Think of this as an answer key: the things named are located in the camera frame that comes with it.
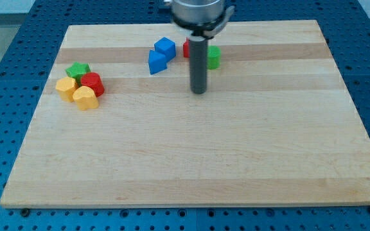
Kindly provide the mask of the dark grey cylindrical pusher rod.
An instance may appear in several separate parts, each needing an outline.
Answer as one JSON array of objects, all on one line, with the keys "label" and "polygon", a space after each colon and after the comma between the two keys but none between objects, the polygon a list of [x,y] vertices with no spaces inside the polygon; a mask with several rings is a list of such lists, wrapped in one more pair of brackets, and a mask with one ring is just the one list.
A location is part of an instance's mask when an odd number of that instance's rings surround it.
[{"label": "dark grey cylindrical pusher rod", "polygon": [[203,94],[207,90],[207,48],[206,39],[189,40],[190,89],[194,94]]}]

